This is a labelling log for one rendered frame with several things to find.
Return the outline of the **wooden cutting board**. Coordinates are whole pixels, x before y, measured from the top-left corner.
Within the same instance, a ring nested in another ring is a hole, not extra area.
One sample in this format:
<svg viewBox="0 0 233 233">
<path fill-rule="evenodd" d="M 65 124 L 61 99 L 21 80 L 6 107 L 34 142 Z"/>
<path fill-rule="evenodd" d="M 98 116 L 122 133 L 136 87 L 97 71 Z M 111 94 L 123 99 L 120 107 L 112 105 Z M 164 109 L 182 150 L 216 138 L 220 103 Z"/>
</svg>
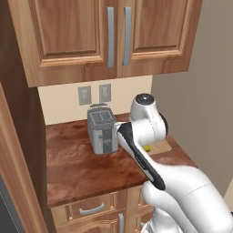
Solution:
<svg viewBox="0 0 233 233">
<path fill-rule="evenodd" d="M 151 146 L 151 150 L 148 152 L 149 155 L 160 154 L 164 152 L 168 152 L 172 149 L 169 143 L 166 140 L 162 140 L 159 142 L 154 143 Z"/>
</svg>

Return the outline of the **grey toaster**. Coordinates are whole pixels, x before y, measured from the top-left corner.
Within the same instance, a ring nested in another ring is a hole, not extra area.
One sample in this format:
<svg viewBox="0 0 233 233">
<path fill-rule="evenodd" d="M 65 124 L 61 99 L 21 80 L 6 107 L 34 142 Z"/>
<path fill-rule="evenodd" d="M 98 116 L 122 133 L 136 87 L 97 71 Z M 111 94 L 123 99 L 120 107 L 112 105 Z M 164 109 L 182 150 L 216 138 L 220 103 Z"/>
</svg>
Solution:
<svg viewBox="0 0 233 233">
<path fill-rule="evenodd" d="M 118 151 L 116 122 L 111 108 L 106 103 L 93 104 L 87 110 L 87 133 L 96 155 Z"/>
</svg>

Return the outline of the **wooden drawer front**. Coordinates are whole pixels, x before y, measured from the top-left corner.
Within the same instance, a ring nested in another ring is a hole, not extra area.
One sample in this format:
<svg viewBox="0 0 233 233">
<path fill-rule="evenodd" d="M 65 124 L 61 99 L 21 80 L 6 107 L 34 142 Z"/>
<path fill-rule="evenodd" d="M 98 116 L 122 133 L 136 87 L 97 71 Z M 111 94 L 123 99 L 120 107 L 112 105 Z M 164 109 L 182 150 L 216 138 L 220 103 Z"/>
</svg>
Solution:
<svg viewBox="0 0 233 233">
<path fill-rule="evenodd" d="M 117 193 L 110 193 L 110 194 L 105 194 L 103 196 L 98 196 L 94 198 L 88 198 L 85 200 L 77 201 L 71 204 L 68 204 L 66 206 L 66 214 L 67 214 L 67 219 L 69 221 L 87 217 L 87 216 L 92 216 L 92 215 L 80 215 L 79 209 L 91 209 L 91 208 L 96 208 L 100 206 L 102 203 L 105 204 L 105 208 L 102 211 L 99 211 L 95 214 L 102 213 L 104 211 L 108 211 L 111 209 L 115 209 L 116 205 L 116 194 Z"/>
</svg>

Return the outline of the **tall wooden cabinet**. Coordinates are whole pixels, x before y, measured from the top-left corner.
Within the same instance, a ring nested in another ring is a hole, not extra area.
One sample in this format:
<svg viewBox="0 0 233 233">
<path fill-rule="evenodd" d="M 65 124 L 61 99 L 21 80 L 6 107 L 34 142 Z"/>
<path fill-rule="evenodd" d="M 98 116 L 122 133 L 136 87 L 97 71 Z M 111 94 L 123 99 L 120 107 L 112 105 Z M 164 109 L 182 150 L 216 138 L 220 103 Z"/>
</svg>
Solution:
<svg viewBox="0 0 233 233">
<path fill-rule="evenodd" d="M 19 0 L 0 0 L 0 176 L 25 233 L 56 233 L 47 205 L 46 125 L 16 36 Z"/>
</svg>

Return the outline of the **wooden base cupboard door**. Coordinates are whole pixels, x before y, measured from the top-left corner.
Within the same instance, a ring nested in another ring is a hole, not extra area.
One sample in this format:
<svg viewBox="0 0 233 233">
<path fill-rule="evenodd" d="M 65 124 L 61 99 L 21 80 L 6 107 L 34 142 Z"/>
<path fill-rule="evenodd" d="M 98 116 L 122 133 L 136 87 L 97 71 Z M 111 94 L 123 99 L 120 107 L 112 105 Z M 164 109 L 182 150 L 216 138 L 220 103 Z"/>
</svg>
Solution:
<svg viewBox="0 0 233 233">
<path fill-rule="evenodd" d="M 88 218 L 70 223 L 56 229 L 57 233 L 118 233 L 118 214 L 125 210 L 118 210 L 102 216 Z"/>
<path fill-rule="evenodd" d="M 135 232 L 140 233 L 142 227 L 150 220 L 153 213 L 151 206 L 141 207 L 136 213 L 136 227 Z"/>
</svg>

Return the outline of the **grey wall switch plate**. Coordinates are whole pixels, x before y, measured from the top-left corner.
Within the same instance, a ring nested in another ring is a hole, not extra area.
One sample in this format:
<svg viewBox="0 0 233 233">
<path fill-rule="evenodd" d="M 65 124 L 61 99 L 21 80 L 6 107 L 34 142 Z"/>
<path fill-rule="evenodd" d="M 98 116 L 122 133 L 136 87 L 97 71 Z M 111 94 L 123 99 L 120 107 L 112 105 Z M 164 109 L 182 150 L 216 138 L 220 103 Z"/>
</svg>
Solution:
<svg viewBox="0 0 233 233">
<path fill-rule="evenodd" d="M 99 101 L 101 103 L 111 101 L 111 85 L 110 84 L 99 86 Z"/>
</svg>

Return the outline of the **grey wall socket plate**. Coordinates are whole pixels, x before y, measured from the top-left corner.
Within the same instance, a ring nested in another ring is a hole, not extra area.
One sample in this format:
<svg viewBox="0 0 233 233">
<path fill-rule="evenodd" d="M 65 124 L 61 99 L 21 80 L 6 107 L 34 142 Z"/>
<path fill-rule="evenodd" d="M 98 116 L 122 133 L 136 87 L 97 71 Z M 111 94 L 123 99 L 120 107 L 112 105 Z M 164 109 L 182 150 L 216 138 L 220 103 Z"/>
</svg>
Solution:
<svg viewBox="0 0 233 233">
<path fill-rule="evenodd" d="M 80 106 L 90 105 L 92 103 L 91 86 L 80 86 L 78 88 L 78 99 Z"/>
</svg>

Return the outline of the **wooden wall cupboard door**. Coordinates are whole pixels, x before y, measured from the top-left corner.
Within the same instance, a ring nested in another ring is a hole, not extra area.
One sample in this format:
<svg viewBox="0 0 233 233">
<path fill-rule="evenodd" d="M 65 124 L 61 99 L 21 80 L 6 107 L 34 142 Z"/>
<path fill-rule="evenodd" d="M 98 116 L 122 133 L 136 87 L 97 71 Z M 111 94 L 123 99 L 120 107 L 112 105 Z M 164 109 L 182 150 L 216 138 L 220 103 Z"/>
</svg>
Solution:
<svg viewBox="0 0 233 233">
<path fill-rule="evenodd" d="M 117 0 L 19 0 L 16 29 L 30 87 L 117 76 Z M 114 66 L 107 67 L 107 7 L 114 7 Z"/>
<path fill-rule="evenodd" d="M 188 71 L 203 0 L 117 0 L 119 77 Z M 123 66 L 124 6 L 131 7 L 128 66 Z"/>
</svg>

